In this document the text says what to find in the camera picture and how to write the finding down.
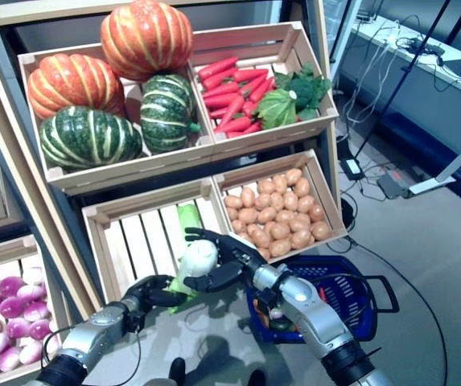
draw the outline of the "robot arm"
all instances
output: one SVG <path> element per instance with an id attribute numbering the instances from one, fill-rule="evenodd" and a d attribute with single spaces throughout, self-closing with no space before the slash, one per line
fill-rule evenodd
<path id="1" fill-rule="evenodd" d="M 375 369 L 339 315 L 321 300 L 309 281 L 294 276 L 285 265 L 278 269 L 268 265 L 251 244 L 238 236 L 222 236 L 197 228 L 188 228 L 186 232 L 193 233 L 186 236 L 186 240 L 206 239 L 213 242 L 220 252 L 221 266 L 203 277 L 187 277 L 185 285 L 208 292 L 221 288 L 221 273 L 226 272 L 226 265 L 232 264 L 232 269 L 228 271 L 234 276 L 227 277 L 226 281 L 244 278 L 248 285 L 258 290 L 257 296 L 262 302 L 271 308 L 280 308 L 298 327 L 338 386 L 391 385 Z"/>
<path id="2" fill-rule="evenodd" d="M 119 302 L 111 302 L 88 321 L 75 326 L 53 360 L 27 386 L 80 386 L 101 357 L 128 332 L 144 328 L 153 306 L 178 306 L 186 296 L 165 290 L 172 277 L 138 281 Z"/>

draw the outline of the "produce display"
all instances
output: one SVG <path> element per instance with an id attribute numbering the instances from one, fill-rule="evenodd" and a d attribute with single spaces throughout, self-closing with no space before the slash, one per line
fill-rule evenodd
<path id="1" fill-rule="evenodd" d="M 268 92 L 257 107 L 263 129 L 316 118 L 316 109 L 332 86 L 329 79 L 314 76 L 310 63 L 289 75 L 275 72 L 275 83 L 278 90 Z"/>
<path id="2" fill-rule="evenodd" d="M 224 205 L 233 231 L 268 260 L 330 236 L 325 211 L 310 193 L 309 181 L 295 168 L 258 181 L 257 195 L 250 187 L 226 195 Z"/>
<path id="3" fill-rule="evenodd" d="M 21 277 L 6 277 L 0 281 L 0 372 L 40 360 L 43 341 L 56 331 L 46 303 L 42 269 L 26 270 Z M 53 337 L 48 353 L 59 348 Z"/>
<path id="4" fill-rule="evenodd" d="M 67 106 L 87 106 L 122 114 L 123 85 L 103 60 L 56 54 L 42 59 L 28 78 L 28 99 L 35 115 L 53 117 Z"/>
<path id="5" fill-rule="evenodd" d="M 236 56 L 220 60 L 198 71 L 210 118 L 219 120 L 214 133 L 227 138 L 261 131 L 256 119 L 257 103 L 274 88 L 274 78 L 265 69 L 238 70 Z"/>
<path id="6" fill-rule="evenodd" d="M 209 116 L 219 120 L 214 132 L 227 138 L 314 119 L 331 87 L 330 80 L 314 76 L 310 63 L 299 72 L 268 78 L 268 70 L 240 70 L 237 61 L 227 58 L 198 71 Z"/>
<path id="7" fill-rule="evenodd" d="M 137 158 L 141 134 L 124 118 L 82 106 L 61 109 L 40 126 L 40 145 L 53 166 L 82 170 Z"/>
<path id="8" fill-rule="evenodd" d="M 101 46 L 114 71 L 140 82 L 184 66 L 192 40 L 186 15 L 155 0 L 119 6 L 101 24 Z"/>
<path id="9" fill-rule="evenodd" d="M 187 135 L 200 131 L 192 123 L 195 97 L 189 81 L 171 75 L 153 76 L 144 84 L 141 104 L 142 138 L 152 153 L 182 149 Z"/>

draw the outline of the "white desk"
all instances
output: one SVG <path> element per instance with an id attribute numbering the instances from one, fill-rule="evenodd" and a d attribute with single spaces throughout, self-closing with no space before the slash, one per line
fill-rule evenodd
<path id="1" fill-rule="evenodd" d="M 358 37 L 353 38 L 359 27 Z M 375 33 L 380 27 L 388 27 Z M 368 41 L 372 40 L 369 53 L 365 55 Z M 352 48 L 349 49 L 347 57 L 342 64 L 341 75 L 350 80 L 358 77 L 361 64 L 370 61 L 373 52 L 378 45 L 390 42 L 389 51 L 394 53 L 397 50 L 397 38 L 413 38 L 419 35 L 418 32 L 407 27 L 400 26 L 385 18 L 378 17 L 370 24 L 355 24 L 352 32 Z M 441 45 L 445 50 L 442 58 L 448 60 L 460 60 L 461 51 L 453 47 L 440 43 L 435 39 L 429 40 L 430 44 Z M 380 108 L 393 92 L 396 84 L 402 76 L 400 68 L 407 66 L 413 59 L 413 55 L 403 49 L 398 49 L 397 58 L 391 67 L 391 72 L 385 83 L 381 98 Z M 387 66 L 390 58 L 385 59 L 383 68 Z M 426 132 L 433 135 L 444 145 L 451 148 L 454 152 L 461 153 L 461 81 L 453 83 L 445 92 L 437 92 L 433 87 L 434 71 L 436 74 L 436 84 L 440 89 L 445 88 L 449 83 L 454 82 L 457 76 L 451 70 L 444 71 L 436 65 L 434 55 L 424 55 L 419 58 L 417 66 L 409 74 L 400 92 L 394 99 L 391 112 L 399 112 L 423 128 Z M 374 67 L 369 76 L 366 76 L 363 83 L 364 92 L 360 95 L 363 101 L 368 103 L 378 92 L 378 66 Z"/>

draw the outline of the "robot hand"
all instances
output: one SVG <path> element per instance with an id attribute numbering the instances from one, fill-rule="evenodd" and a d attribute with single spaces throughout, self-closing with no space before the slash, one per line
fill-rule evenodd
<path id="1" fill-rule="evenodd" d="M 218 249 L 220 266 L 201 277 L 186 277 L 183 283 L 200 292 L 216 292 L 244 278 L 251 281 L 249 275 L 265 264 L 264 258 L 251 245 L 239 241 L 237 236 L 226 236 L 200 228 L 186 228 L 187 241 L 209 240 Z"/>

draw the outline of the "pumpkin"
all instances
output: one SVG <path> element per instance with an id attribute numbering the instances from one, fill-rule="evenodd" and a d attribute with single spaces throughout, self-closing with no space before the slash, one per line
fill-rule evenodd
<path id="1" fill-rule="evenodd" d="M 137 158 L 141 134 L 124 118 L 83 106 L 61 109 L 39 129 L 40 145 L 49 165 L 67 171 Z"/>
<path id="2" fill-rule="evenodd" d="M 156 72 L 187 63 L 192 28 L 186 15 L 172 6 L 137 0 L 103 20 L 101 46 L 119 76 L 143 82 Z"/>
<path id="3" fill-rule="evenodd" d="M 28 98 L 37 117 L 53 117 L 66 106 L 121 113 L 123 85 L 112 68 L 87 55 L 47 56 L 28 78 Z"/>
<path id="4" fill-rule="evenodd" d="M 142 138 L 152 153 L 182 149 L 192 123 L 195 101 L 189 81 L 177 74 L 156 75 L 142 90 Z"/>

